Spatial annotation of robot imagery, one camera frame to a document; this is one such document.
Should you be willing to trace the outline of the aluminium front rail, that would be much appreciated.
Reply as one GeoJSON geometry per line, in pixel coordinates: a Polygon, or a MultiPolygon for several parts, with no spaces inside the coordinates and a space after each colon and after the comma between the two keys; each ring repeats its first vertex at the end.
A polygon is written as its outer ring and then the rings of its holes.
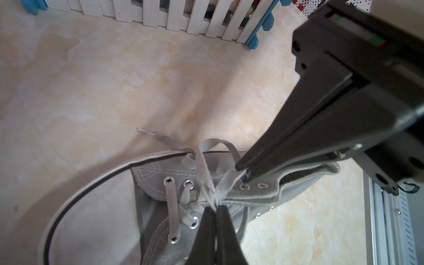
{"type": "Polygon", "coordinates": [[[365,246],[368,265],[417,265],[407,194],[384,191],[363,174],[365,246]]]}

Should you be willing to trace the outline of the grey canvas sneaker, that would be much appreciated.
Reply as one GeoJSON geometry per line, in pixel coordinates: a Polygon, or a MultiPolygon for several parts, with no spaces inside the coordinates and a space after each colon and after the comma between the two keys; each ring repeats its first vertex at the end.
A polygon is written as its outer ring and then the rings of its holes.
{"type": "MultiPolygon", "coordinates": [[[[55,214],[41,265],[182,265],[204,208],[192,153],[161,151],[130,160],[87,184],[55,214]]],[[[254,218],[289,202],[337,163],[292,167],[256,184],[235,181],[222,203],[238,240],[254,218]]]]}

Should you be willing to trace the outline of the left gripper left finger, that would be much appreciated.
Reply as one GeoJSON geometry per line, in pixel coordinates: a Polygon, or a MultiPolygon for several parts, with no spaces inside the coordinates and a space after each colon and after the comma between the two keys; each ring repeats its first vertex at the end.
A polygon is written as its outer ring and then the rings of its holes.
{"type": "Polygon", "coordinates": [[[206,207],[186,265],[214,265],[216,214],[206,207]]]}

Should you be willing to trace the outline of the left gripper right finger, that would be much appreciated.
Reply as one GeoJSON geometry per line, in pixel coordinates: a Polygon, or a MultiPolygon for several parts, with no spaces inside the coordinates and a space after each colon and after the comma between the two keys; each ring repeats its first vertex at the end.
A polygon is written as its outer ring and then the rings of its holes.
{"type": "Polygon", "coordinates": [[[221,205],[216,211],[216,264],[247,265],[237,239],[227,206],[221,205]]]}

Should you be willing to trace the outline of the white blue toy crib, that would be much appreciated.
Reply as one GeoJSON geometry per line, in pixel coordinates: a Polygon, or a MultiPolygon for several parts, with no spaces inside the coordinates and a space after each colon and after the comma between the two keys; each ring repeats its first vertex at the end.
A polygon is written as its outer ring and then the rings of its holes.
{"type": "Polygon", "coordinates": [[[185,12],[188,1],[21,1],[28,13],[40,10],[81,11],[93,17],[114,17],[117,21],[140,22],[153,28],[188,34],[202,34],[245,44],[249,49],[258,47],[257,32],[269,31],[274,25],[272,11],[277,4],[288,6],[290,1],[193,1],[190,12],[185,12]]]}

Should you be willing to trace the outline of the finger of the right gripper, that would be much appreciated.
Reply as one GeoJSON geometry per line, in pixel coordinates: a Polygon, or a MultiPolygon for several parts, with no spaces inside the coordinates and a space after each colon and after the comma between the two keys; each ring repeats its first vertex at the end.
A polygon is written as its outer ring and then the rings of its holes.
{"type": "Polygon", "coordinates": [[[311,118],[285,104],[245,155],[248,181],[285,168],[342,160],[374,147],[417,121],[417,112],[385,92],[352,92],[311,118]]]}
{"type": "Polygon", "coordinates": [[[265,134],[236,164],[238,171],[271,171],[293,158],[300,144],[289,146],[293,134],[350,84],[353,73],[344,66],[308,66],[265,134]]]}

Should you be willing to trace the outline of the grey shoelace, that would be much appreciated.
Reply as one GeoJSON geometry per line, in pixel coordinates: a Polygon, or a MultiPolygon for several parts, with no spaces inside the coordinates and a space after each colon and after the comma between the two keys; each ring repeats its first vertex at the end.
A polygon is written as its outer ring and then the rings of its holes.
{"type": "Polygon", "coordinates": [[[199,200],[206,201],[207,206],[211,207],[214,212],[217,211],[218,206],[230,192],[236,181],[243,176],[243,172],[236,172],[230,169],[220,175],[221,180],[218,185],[213,183],[213,177],[208,169],[204,153],[218,144],[224,144],[230,151],[233,161],[237,162],[241,159],[240,154],[235,146],[221,139],[207,139],[199,144],[194,149],[177,139],[169,137],[160,133],[151,133],[147,130],[137,128],[137,131],[149,134],[159,141],[165,143],[169,147],[175,148],[180,151],[188,152],[182,160],[182,164],[188,170],[195,170],[196,180],[186,179],[183,182],[183,191],[181,196],[177,195],[177,182],[171,175],[163,179],[163,186],[165,188],[166,203],[168,210],[168,242],[176,244],[181,237],[180,225],[183,224],[190,229],[197,228],[199,224],[198,217],[192,215],[188,211],[188,206],[191,203],[191,190],[195,187],[200,188],[199,200]]]}

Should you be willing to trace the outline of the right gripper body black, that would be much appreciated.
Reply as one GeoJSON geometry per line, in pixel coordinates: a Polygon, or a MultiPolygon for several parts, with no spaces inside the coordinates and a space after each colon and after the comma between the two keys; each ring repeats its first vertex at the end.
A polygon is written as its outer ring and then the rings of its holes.
{"type": "MultiPolygon", "coordinates": [[[[385,92],[417,112],[417,121],[354,159],[384,191],[424,175],[424,43],[346,1],[329,1],[293,33],[300,75],[308,66],[344,66],[350,84],[321,109],[352,92],[385,92]]],[[[342,160],[349,159],[342,155],[342,160]]]]}

